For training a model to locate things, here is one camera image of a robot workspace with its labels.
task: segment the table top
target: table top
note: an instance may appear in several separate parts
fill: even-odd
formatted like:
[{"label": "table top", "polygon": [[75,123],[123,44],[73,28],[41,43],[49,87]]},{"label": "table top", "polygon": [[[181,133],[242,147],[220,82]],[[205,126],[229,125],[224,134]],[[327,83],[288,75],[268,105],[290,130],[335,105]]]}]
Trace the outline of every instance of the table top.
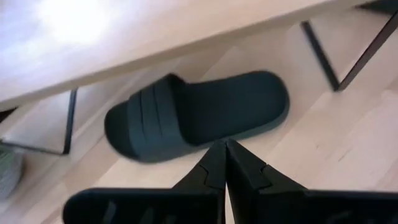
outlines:
[{"label": "table top", "polygon": [[0,110],[367,0],[3,0]]}]

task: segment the black metal table leg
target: black metal table leg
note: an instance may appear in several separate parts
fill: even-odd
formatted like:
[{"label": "black metal table leg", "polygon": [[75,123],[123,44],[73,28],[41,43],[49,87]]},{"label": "black metal table leg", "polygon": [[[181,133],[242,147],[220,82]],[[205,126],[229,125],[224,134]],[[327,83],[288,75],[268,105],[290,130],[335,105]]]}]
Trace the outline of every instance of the black metal table leg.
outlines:
[{"label": "black metal table leg", "polygon": [[28,145],[20,144],[17,142],[5,141],[3,139],[0,139],[0,146],[16,147],[16,148],[23,149],[26,151],[40,152],[40,153],[56,155],[56,156],[68,155],[70,153],[70,148],[71,148],[71,144],[72,144],[73,119],[75,116],[76,97],[77,97],[77,89],[72,90],[70,92],[68,115],[67,115],[68,116],[67,127],[66,127],[66,132],[65,132],[65,144],[63,146],[63,151],[61,153],[55,152],[54,150],[51,150],[51,149],[35,147],[35,146],[28,146]]},{"label": "black metal table leg", "polygon": [[339,81],[334,69],[331,67],[328,57],[325,51],[320,45],[315,32],[309,21],[302,22],[302,29],[307,36],[308,41],[311,43],[312,49],[317,56],[319,63],[322,66],[323,71],[333,91],[343,91],[347,86],[354,80],[357,74],[365,67],[373,55],[380,49],[380,47],[386,42],[391,34],[398,28],[398,11],[395,12],[390,20],[385,24],[381,31],[377,34],[376,38],[371,42],[369,47],[364,51],[352,69],[348,72],[347,76],[344,77],[343,81]]}]

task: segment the slide sandal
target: slide sandal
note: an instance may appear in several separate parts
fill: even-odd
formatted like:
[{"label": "slide sandal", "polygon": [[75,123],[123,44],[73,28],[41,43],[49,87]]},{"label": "slide sandal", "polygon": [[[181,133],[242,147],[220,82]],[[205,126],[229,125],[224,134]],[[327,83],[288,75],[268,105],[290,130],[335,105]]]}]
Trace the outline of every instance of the slide sandal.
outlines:
[{"label": "slide sandal", "polygon": [[105,117],[105,135],[120,154],[160,162],[277,127],[289,96],[270,72],[249,72],[203,83],[170,74],[116,105]]}]

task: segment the green object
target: green object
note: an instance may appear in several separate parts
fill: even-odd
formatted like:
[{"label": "green object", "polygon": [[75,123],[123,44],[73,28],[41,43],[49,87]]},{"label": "green object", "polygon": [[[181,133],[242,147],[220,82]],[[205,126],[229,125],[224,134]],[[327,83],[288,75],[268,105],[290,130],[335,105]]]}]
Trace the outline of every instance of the green object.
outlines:
[{"label": "green object", "polygon": [[22,176],[22,154],[0,146],[0,199],[5,199],[17,187]]}]

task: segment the wooden floor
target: wooden floor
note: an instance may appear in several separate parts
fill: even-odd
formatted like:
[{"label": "wooden floor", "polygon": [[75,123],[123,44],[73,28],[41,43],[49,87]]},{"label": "wooden floor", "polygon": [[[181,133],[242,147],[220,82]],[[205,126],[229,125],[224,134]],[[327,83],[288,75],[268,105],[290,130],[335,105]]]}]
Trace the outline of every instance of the wooden floor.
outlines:
[{"label": "wooden floor", "polygon": [[[312,19],[341,78],[386,21],[364,11]],[[171,187],[181,179],[205,151],[140,164],[117,155],[103,136],[110,107],[168,72],[190,82],[258,69],[277,73],[291,97],[286,122],[241,144],[311,189],[398,191],[397,58],[398,32],[346,91],[333,93],[296,24],[85,86],[78,92],[72,154],[26,154],[20,186],[0,202],[0,223],[62,223],[67,198],[88,187]],[[61,150],[67,100],[65,93],[21,107],[0,135]]]}]

